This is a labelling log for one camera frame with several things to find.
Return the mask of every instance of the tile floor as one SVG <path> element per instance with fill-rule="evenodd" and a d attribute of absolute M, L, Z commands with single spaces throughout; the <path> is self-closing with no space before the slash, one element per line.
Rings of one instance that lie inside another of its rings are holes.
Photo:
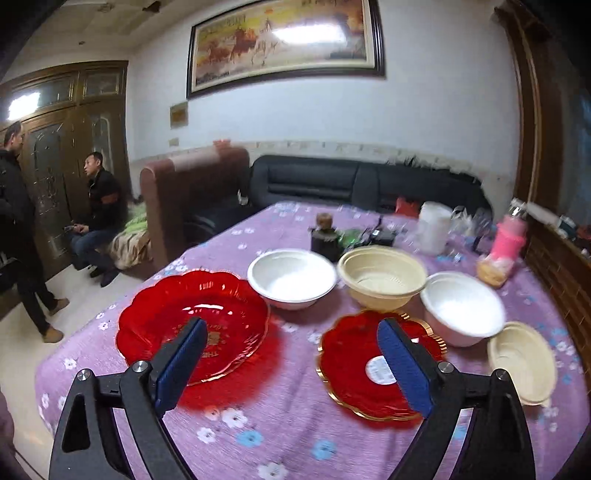
<path fill-rule="evenodd" d="M 56 297 L 70 299 L 70 305 L 53 317 L 51 323 L 62 330 L 67 339 L 97 312 L 140 283 L 142 280 L 138 278 L 120 274 L 111 285 L 101 288 L 99 279 L 89 278 L 87 270 L 76 271 L 69 266 L 47 283 Z M 53 444 L 51 434 L 37 413 L 35 371 L 58 345 L 46 345 L 41 341 L 21 304 L 0 320 L 0 385 L 14 418 L 15 447 L 38 473 L 24 465 L 33 480 L 48 478 Z"/>

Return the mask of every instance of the purple tablecloth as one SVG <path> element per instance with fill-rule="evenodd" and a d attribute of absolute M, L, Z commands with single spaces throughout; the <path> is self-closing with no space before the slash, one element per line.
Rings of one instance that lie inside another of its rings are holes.
<path fill-rule="evenodd" d="M 245 277 L 250 262 L 267 250 L 309 248 L 307 228 L 314 225 L 319 211 L 332 212 L 338 228 L 364 228 L 377 221 L 376 214 L 349 207 L 277 204 L 208 243 L 188 250 L 140 289 L 167 275 L 179 275 L 194 268 L 229 270 Z M 414 229 L 413 220 L 400 216 L 386 217 L 385 224 L 390 227 L 406 224 L 411 231 Z M 397 246 L 412 251 L 411 239 L 412 235 L 406 239 L 401 236 Z M 475 275 L 476 256 L 465 249 L 462 252 L 463 259 L 458 264 L 419 257 L 429 274 L 456 270 Z M 78 370 L 91 368 L 96 375 L 105 375 L 127 367 L 115 348 L 115 334 L 119 314 L 135 293 L 130 292 L 98 313 L 40 365 L 35 379 L 39 414 L 52 432 Z M 508 320 L 535 327 L 548 340 L 556 357 L 558 384 L 551 405 L 526 410 L 537 478 L 550 479 L 568 458 L 589 422 L 582 367 L 563 320 L 525 266 L 520 266 L 499 294 Z M 388 477 L 410 444 L 417 425 L 393 422 L 384 426 L 355 417 L 328 396 L 315 370 L 320 335 L 339 317 L 358 310 L 359 305 L 342 284 L 308 309 L 275 310 L 275 338 L 265 340 L 275 342 L 274 367 L 262 379 L 253 377 L 253 382 L 260 383 L 257 390 L 250 391 L 245 398 L 229 395 L 228 401 L 218 396 L 217 404 L 208 408 L 178 406 L 165 415 L 164 421 L 179 451 L 198 478 L 383 480 Z M 422 316 L 424 312 L 418 296 L 405 310 L 414 316 Z M 488 374 L 490 371 L 486 342 L 471 348 L 450 348 L 447 357 L 464 372 Z M 232 374 L 237 381 L 239 370 Z M 466 435 L 469 415 L 469 411 L 464 411 L 460 416 L 436 478 L 449 477 Z M 121 413 L 117 415 L 131 466 L 138 479 L 147 479 L 123 417 Z"/>

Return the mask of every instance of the beige bowl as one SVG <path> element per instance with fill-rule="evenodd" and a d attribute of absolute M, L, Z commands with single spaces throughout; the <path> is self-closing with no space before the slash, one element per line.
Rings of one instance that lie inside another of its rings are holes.
<path fill-rule="evenodd" d="M 557 371 L 550 346 L 532 327 L 508 322 L 488 342 L 491 368 L 509 372 L 523 405 L 540 405 L 556 387 Z"/>
<path fill-rule="evenodd" d="M 343 255 L 337 266 L 349 294 L 374 310 L 395 310 L 427 282 L 427 271 L 412 255 L 390 247 L 361 247 Z"/>

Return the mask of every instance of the blue jeans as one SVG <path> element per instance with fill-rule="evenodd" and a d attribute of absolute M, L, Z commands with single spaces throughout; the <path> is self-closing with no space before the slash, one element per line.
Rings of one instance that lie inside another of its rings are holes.
<path fill-rule="evenodd" d="M 119 230 L 108 228 L 105 230 L 93 230 L 88 233 L 73 233 L 70 237 L 70 245 L 75 256 L 83 262 L 86 262 L 103 270 L 115 268 L 113 260 L 108 254 L 99 253 L 96 248 L 110 243 Z"/>

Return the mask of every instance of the red plate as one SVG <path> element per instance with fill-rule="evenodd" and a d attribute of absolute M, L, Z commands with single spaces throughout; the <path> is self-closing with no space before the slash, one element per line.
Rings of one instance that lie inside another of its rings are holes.
<path fill-rule="evenodd" d="M 128 365 L 149 360 L 195 316 L 205 320 L 209 334 L 189 385 L 223 377 L 251 356 L 267 334 L 269 307 L 231 273 L 173 275 L 135 296 L 119 317 L 115 344 Z"/>
<path fill-rule="evenodd" d="M 389 368 L 384 369 L 376 339 L 378 323 L 388 317 L 396 318 L 409 337 L 418 339 L 435 360 L 443 359 L 445 343 L 422 320 L 367 310 L 342 317 L 322 336 L 316 371 L 332 399 L 360 417 L 411 420 L 419 414 L 408 406 Z"/>

